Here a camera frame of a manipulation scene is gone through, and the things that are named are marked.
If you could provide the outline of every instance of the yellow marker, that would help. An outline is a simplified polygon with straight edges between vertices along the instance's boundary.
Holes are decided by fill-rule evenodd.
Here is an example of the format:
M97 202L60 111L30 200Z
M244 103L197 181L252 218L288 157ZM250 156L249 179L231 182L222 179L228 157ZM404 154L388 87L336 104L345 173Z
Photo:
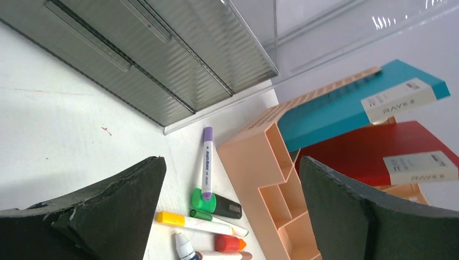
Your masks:
M182 226L184 228L207 231L215 234L234 236L234 229L226 224L210 222L202 219L185 217L170 212L159 212L156 222L172 226Z

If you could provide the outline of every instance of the purple marker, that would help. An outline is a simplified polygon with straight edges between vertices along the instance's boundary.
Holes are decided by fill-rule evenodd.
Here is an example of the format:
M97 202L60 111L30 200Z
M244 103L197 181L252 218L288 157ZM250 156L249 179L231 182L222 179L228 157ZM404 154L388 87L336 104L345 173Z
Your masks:
M212 151L213 151L213 129L204 128L204 162L202 164L202 199L212 199Z

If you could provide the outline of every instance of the highlighter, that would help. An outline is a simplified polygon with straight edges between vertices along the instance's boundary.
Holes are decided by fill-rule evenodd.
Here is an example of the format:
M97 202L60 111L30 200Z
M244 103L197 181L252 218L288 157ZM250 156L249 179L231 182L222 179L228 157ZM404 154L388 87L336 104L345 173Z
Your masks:
M246 245L244 240L237 237L225 235L217 235L215 237L215 249L218 252L238 252L242 251Z
M221 220L219 218L216 218L216 217L212 216L209 213L205 213L205 212L197 211L197 210L191 210L189 212L189 215L191 217L193 217L193 218L199 218L199 219L202 219L202 220L207 220L207 221L211 221L211 222L226 224L226 225L228 225L228 226L233 228L235 236L245 237L245 236L248 235L248 230L244 229L243 227L236 226L234 224L228 223L228 222L226 222L224 220Z
M207 231L215 234L231 236L234 235L233 228L228 225L205 221L198 218L185 217L179 214L169 213L165 211L161 211L158 213L158 215L156 216L156 221L161 224L181 226L183 228Z
M242 218L241 204L212 193L209 201L204 201L201 189L195 188L191 195L191 205L194 209L228 218Z
M188 238L182 233L175 234L175 246L180 260L199 260L200 256L194 252L193 246Z
M251 260L253 258L248 252L220 253L215 251L196 252L200 260Z

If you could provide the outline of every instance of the red cap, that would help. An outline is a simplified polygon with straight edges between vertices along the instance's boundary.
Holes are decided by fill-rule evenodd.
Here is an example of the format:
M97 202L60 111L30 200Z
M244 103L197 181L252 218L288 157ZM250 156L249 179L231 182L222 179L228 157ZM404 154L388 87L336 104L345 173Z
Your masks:
M238 252L245 248L247 244L244 240L225 235L217 235L215 237L215 249L218 252Z

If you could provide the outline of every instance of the drawer handle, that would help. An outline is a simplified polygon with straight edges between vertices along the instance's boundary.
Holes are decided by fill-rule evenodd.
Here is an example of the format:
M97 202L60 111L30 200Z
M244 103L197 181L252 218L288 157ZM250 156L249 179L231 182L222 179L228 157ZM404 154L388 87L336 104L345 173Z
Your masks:
M45 7L56 17L56 20L69 32L81 41L93 48L101 56L113 63L123 72L127 72L131 63L118 54L116 50L101 41L96 35L85 28L79 21L68 15L64 10L51 1L45 3Z
M145 9L139 1L120 0L120 2L163 43L167 43L171 40L172 35L156 20L154 14Z

